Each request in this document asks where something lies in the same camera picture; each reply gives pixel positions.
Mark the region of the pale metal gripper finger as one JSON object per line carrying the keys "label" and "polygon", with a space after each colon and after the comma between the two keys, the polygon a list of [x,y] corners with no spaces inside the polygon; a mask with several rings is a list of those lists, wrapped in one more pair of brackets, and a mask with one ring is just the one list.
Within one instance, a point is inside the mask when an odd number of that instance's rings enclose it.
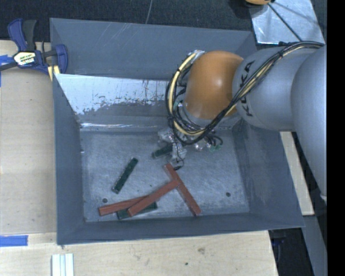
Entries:
{"label": "pale metal gripper finger", "polygon": [[171,164],[173,166],[183,166],[185,164],[186,154],[187,154],[186,148],[174,147],[172,149]]}

